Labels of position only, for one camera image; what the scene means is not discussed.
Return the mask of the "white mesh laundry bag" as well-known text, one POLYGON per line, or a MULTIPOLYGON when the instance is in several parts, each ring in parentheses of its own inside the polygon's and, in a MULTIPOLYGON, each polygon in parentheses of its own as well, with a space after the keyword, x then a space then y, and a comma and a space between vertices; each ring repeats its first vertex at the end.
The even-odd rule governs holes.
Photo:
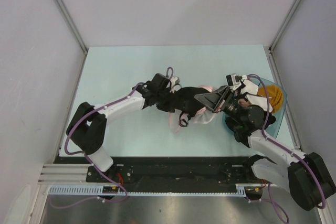
POLYGON ((174 133, 189 124, 208 124, 217 114, 195 99, 196 94, 211 93, 214 86, 179 88, 173 92, 174 111, 169 113, 169 127, 174 133))

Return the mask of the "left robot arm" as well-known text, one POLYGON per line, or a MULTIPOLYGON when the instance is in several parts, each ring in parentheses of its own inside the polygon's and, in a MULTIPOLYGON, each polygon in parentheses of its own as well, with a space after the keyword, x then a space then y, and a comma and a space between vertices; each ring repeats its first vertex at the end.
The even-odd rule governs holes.
POLYGON ((136 84, 129 94, 114 101, 95 106, 81 103, 66 129, 65 153, 83 153, 98 169, 97 174, 103 181, 112 181, 116 169, 103 147, 107 126, 128 113, 159 104, 179 85, 179 77, 157 73, 152 80, 136 84))

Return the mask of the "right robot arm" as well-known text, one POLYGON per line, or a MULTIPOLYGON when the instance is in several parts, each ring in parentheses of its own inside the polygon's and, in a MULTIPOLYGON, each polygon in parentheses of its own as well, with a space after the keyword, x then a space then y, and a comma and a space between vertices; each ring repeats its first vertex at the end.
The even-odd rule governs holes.
POLYGON ((213 113, 224 112, 235 125, 234 139, 261 155, 253 156, 242 169, 243 179, 254 183, 262 178, 282 187, 304 210, 326 207, 326 199, 335 194, 335 183, 320 155, 306 154, 280 143, 265 131, 272 112, 266 97, 246 92, 238 95, 228 86, 195 99, 213 113))

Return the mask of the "black bra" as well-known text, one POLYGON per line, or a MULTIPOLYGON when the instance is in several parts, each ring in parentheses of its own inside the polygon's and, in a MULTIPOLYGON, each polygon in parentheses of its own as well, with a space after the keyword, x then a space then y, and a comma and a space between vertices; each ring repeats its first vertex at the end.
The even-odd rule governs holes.
POLYGON ((181 108, 172 112, 177 114, 179 127, 187 127, 190 122, 204 124, 212 120, 211 112, 194 98, 196 94, 204 91, 204 89, 199 87, 185 87, 175 92, 183 101, 181 108))

